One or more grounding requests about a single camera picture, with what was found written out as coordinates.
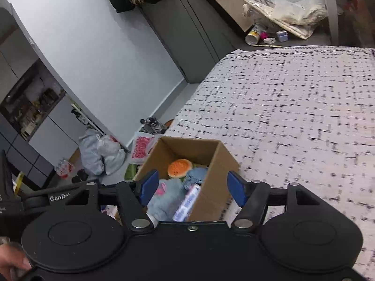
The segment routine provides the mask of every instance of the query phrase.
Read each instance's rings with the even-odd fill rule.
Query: finger
[[[0,245],[0,266],[14,266],[25,270],[31,269],[25,254],[8,244]]]
[[[9,267],[1,267],[0,268],[0,274],[3,275],[3,277],[7,280],[7,281],[12,281],[12,277],[11,277],[11,269]]]

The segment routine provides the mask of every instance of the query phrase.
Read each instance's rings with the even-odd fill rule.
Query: bed
[[[304,46],[226,55],[166,135],[219,139],[247,180],[299,182],[364,237],[354,268],[375,280],[375,50]],[[224,215],[238,212],[232,202]],[[281,213],[269,209],[268,218]]]

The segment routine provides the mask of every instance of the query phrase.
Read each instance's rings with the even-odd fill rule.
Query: metal bolt
[[[135,219],[132,221],[132,226],[137,229],[143,229],[150,225],[150,221],[146,219]]]
[[[253,222],[250,221],[249,219],[238,219],[237,221],[234,222],[234,225],[238,228],[246,229],[246,228],[250,228],[251,226],[253,226]]]
[[[194,225],[190,225],[187,227],[188,231],[197,231],[198,230],[198,226],[194,226]]]

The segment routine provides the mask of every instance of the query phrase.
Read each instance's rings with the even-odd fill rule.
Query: desk leg
[[[328,12],[329,29],[332,45],[339,44],[339,18],[337,15],[336,0],[325,0]]]

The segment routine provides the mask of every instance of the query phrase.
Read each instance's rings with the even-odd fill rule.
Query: blue gripper pad
[[[140,204],[145,207],[147,206],[159,186],[159,172],[157,170],[151,170],[141,181],[142,186],[138,196],[138,200]]]
[[[234,171],[229,171],[226,184],[237,205],[242,208],[249,198],[246,196],[246,186],[249,185],[249,183]]]

